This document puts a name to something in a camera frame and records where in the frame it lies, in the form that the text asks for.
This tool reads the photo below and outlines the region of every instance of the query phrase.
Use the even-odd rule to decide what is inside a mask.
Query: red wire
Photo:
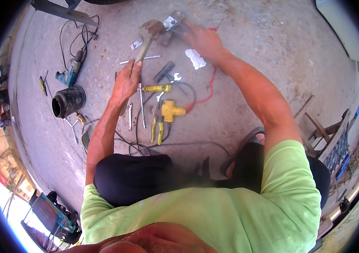
[[[211,28],[209,28],[209,31],[216,32],[216,31],[217,31],[217,28],[211,27]],[[195,105],[197,105],[197,104],[203,104],[203,103],[205,103],[207,100],[211,99],[212,96],[213,96],[213,86],[212,86],[212,84],[213,84],[213,80],[215,79],[215,75],[216,75],[216,66],[215,66],[214,64],[213,64],[213,68],[214,68],[214,70],[213,70],[212,79],[210,80],[210,83],[209,83],[210,95],[209,95],[207,98],[203,99],[203,100],[196,101],[196,102],[195,102]],[[189,108],[191,108],[192,104],[193,104],[193,103],[190,103],[190,104],[188,104],[187,106],[185,106],[185,109],[187,110],[187,112],[186,112],[187,114],[190,113],[190,112],[192,112],[192,110],[195,108],[195,107],[194,107],[194,108],[192,108],[191,110],[189,110]]]

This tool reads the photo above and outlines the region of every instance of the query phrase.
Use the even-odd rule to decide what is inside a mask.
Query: yellow pliers
[[[156,112],[154,114],[153,126],[152,126],[152,143],[156,139],[156,125],[158,122],[158,127],[160,131],[158,132],[157,144],[162,144],[162,135],[164,134],[164,117],[161,116],[161,102],[157,103]]]

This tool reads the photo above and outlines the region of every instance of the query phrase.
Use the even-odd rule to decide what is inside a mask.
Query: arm
[[[113,154],[115,129],[119,114],[124,102],[129,99],[139,85],[142,61],[129,61],[117,74],[112,96],[108,101],[105,112],[102,114],[91,136],[88,146],[85,185],[94,181],[95,167],[99,161]]]
[[[221,68],[236,82],[245,100],[265,128],[265,154],[283,140],[302,142],[292,111],[279,90],[253,66],[223,48],[215,32],[184,22],[192,33],[184,37],[202,57]]]

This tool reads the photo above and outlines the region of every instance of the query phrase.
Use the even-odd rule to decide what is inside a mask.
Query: power drill
[[[56,79],[59,80],[61,83],[65,84],[67,87],[71,87],[76,83],[78,71],[81,67],[81,60],[83,56],[83,51],[80,50],[77,52],[74,59],[70,59],[68,62],[69,69],[63,73],[59,71],[56,72]]]

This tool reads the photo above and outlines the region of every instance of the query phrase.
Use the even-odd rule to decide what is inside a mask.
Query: yellow screwdriver
[[[170,92],[172,89],[172,86],[170,84],[164,84],[164,85],[156,85],[156,86],[144,86],[141,88],[144,92]]]

